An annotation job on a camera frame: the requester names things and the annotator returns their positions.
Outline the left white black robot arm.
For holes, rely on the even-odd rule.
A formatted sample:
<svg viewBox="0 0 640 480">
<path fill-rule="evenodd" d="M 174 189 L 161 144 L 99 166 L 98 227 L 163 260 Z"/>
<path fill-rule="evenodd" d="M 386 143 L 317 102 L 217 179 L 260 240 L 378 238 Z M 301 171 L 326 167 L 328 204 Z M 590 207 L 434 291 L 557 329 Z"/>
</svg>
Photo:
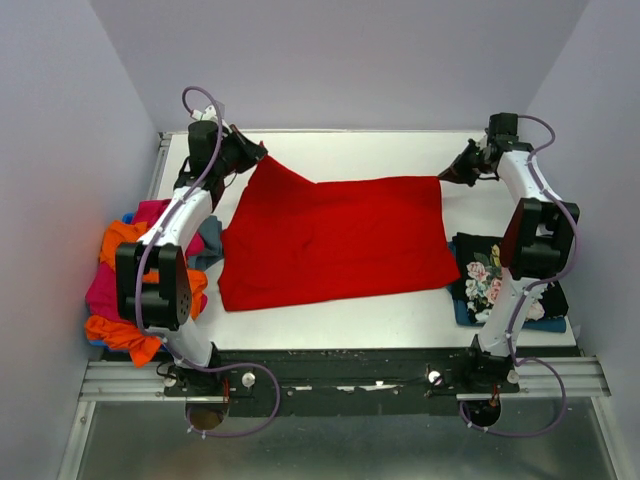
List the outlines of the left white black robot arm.
<svg viewBox="0 0 640 480">
<path fill-rule="evenodd" d="M 186 248 L 218 205 L 225 179 L 255 167 L 267 153 L 234 125 L 221 120 L 191 123 L 188 155 L 169 205 L 147 233 L 116 249 L 119 316 L 144 336 L 160 340 L 175 364 L 189 369 L 187 382 L 201 395 L 220 387 L 226 368 L 215 344 L 192 318 Z"/>
</svg>

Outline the red t shirt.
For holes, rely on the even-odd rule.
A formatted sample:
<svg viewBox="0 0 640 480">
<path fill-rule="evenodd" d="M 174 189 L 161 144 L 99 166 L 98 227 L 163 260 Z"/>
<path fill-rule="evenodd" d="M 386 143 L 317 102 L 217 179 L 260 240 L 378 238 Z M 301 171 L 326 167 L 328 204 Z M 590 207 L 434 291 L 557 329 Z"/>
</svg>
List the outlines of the red t shirt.
<svg viewBox="0 0 640 480">
<path fill-rule="evenodd" d="M 314 183 L 266 157 L 221 241 L 228 312 L 439 289 L 460 277 L 433 176 Z"/>
</svg>

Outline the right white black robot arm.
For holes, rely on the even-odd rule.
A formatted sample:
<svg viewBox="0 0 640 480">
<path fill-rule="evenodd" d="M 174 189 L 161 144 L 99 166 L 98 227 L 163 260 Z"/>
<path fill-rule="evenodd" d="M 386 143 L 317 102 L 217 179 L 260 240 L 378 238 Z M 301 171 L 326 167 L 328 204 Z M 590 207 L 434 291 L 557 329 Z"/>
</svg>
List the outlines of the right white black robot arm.
<svg viewBox="0 0 640 480">
<path fill-rule="evenodd" d="M 516 113 L 491 115 L 484 137 L 469 140 L 438 176 L 469 187 L 481 178 L 501 180 L 515 202 L 500 244 L 502 286 L 459 370 L 460 382 L 474 392 L 508 379 L 527 311 L 544 286 L 567 275 L 578 248 L 579 207 L 562 201 L 544 179 L 537 148 L 518 136 L 522 119 Z"/>
</svg>

